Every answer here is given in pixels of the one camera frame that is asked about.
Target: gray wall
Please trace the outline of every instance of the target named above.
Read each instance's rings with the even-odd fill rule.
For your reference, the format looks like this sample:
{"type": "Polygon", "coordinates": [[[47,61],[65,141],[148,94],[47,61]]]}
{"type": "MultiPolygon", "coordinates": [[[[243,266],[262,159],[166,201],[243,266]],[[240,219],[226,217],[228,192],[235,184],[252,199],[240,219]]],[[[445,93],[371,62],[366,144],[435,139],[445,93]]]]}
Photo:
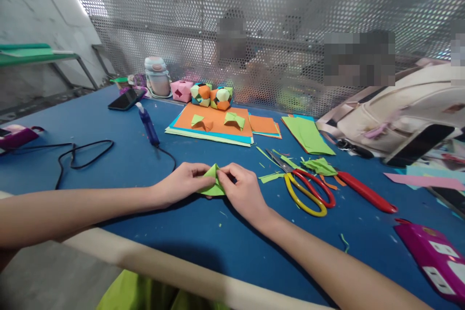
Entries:
{"type": "MultiPolygon", "coordinates": [[[[100,39],[78,0],[0,0],[0,44],[47,43],[79,54],[97,85],[105,73],[92,44],[100,39]]],[[[110,72],[113,68],[106,61],[110,72]]],[[[74,84],[92,87],[76,61],[59,63],[74,84]]],[[[0,69],[0,110],[65,91],[46,65],[0,69]]]]}

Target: yellow scissors handle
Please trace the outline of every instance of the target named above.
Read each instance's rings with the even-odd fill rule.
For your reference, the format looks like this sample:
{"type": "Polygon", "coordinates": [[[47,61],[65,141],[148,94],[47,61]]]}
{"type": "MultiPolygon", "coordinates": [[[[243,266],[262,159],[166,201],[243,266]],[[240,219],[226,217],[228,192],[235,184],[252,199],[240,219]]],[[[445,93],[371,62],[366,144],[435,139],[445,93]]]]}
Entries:
{"type": "Polygon", "coordinates": [[[302,208],[305,212],[307,212],[308,214],[312,215],[312,216],[315,216],[315,217],[324,217],[326,216],[326,214],[328,213],[328,210],[326,209],[325,205],[323,205],[323,203],[318,200],[316,197],[314,197],[308,190],[306,190],[302,185],[300,185],[295,179],[294,177],[292,176],[292,173],[286,173],[284,175],[284,180],[286,181],[286,186],[287,186],[287,189],[289,191],[289,194],[291,194],[291,197],[293,198],[293,200],[295,201],[295,203],[300,207],[302,208]],[[321,212],[316,212],[316,211],[313,211],[312,209],[308,208],[306,205],[303,204],[303,202],[301,200],[299,200],[299,198],[297,197],[297,195],[295,194],[294,190],[292,189],[292,185],[291,185],[291,182],[292,184],[295,185],[295,187],[297,189],[299,189],[300,191],[302,191],[305,195],[307,195],[314,203],[316,203],[318,205],[318,207],[320,208],[321,212]]]}

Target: origami cube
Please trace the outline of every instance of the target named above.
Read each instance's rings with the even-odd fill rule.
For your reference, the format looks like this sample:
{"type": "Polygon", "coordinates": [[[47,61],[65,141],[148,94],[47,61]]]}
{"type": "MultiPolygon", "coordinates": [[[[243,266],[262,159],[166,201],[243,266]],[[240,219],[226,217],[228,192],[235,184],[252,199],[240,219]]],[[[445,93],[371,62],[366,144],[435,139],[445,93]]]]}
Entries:
{"type": "Polygon", "coordinates": [[[212,108],[227,110],[233,100],[233,88],[220,86],[217,90],[212,91],[210,99],[210,106],[212,108]]]}
{"type": "Polygon", "coordinates": [[[194,86],[193,82],[179,80],[172,82],[170,85],[171,90],[173,91],[173,100],[178,100],[184,103],[188,103],[190,101],[190,88],[194,86]]]}
{"type": "Polygon", "coordinates": [[[210,91],[212,85],[199,82],[191,87],[190,92],[192,93],[192,104],[201,105],[202,107],[208,107],[210,105],[210,91]]]}

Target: black cable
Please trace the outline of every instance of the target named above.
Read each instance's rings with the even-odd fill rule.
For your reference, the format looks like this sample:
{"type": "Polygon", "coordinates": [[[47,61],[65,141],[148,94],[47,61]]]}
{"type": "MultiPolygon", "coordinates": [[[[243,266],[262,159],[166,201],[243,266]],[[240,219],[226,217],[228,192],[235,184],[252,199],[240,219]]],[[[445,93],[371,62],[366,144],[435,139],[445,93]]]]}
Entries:
{"type": "Polygon", "coordinates": [[[174,158],[173,155],[171,155],[170,153],[168,153],[167,151],[163,150],[162,148],[160,148],[159,145],[155,146],[155,148],[157,148],[158,150],[161,150],[162,152],[164,152],[166,155],[168,155],[169,157],[171,157],[174,161],[174,167],[173,167],[173,170],[171,172],[174,172],[174,170],[176,169],[176,159],[174,158]]]}
{"type": "Polygon", "coordinates": [[[12,151],[12,154],[15,154],[15,155],[23,155],[23,154],[29,154],[29,153],[32,153],[32,152],[21,152],[21,153],[16,153],[16,151],[18,150],[33,150],[33,151],[36,151],[36,150],[40,150],[40,149],[46,149],[46,148],[54,148],[54,147],[60,147],[60,146],[66,146],[66,145],[71,145],[73,148],[71,150],[68,150],[67,152],[61,154],[59,157],[58,157],[58,164],[60,165],[60,175],[58,177],[58,180],[57,180],[57,183],[55,185],[55,190],[58,190],[59,187],[60,187],[60,183],[62,181],[62,177],[63,177],[63,172],[64,172],[64,167],[63,167],[63,164],[62,164],[62,158],[63,156],[66,156],[68,155],[69,153],[71,153],[71,163],[70,163],[70,168],[73,169],[73,170],[79,170],[81,168],[84,168],[84,167],[87,167],[89,166],[90,164],[94,163],[95,161],[97,161],[103,154],[105,154],[108,150],[110,150],[112,148],[112,146],[115,144],[114,141],[112,140],[109,140],[109,139],[106,139],[106,140],[99,140],[99,141],[96,141],[96,142],[93,142],[93,143],[89,143],[89,144],[86,144],[86,145],[81,145],[79,147],[76,146],[76,144],[74,143],[62,143],[62,144],[50,144],[50,145],[38,145],[38,146],[32,146],[32,147],[25,147],[25,148],[10,148],[8,150],[12,151]],[[74,160],[75,160],[75,157],[76,157],[76,150],[79,150],[79,149],[84,149],[84,148],[87,148],[87,147],[90,147],[91,145],[95,145],[95,144],[100,144],[100,143],[110,143],[110,145],[104,150],[102,151],[99,155],[97,155],[96,157],[94,157],[92,160],[90,160],[89,162],[85,163],[84,165],[81,165],[81,166],[73,166],[73,163],[74,163],[74,160]]]}

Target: perforated metal screen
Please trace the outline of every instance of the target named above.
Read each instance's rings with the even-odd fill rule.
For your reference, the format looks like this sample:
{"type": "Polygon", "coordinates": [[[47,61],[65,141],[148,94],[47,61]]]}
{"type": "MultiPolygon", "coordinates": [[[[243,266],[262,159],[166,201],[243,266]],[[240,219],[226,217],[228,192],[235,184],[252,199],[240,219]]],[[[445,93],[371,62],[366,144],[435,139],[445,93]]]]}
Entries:
{"type": "Polygon", "coordinates": [[[119,74],[159,55],[174,79],[233,86],[236,103],[314,116],[361,89],[323,85],[324,33],[395,32],[399,71],[422,56],[449,59],[450,21],[465,18],[465,0],[80,1],[119,74]]]}

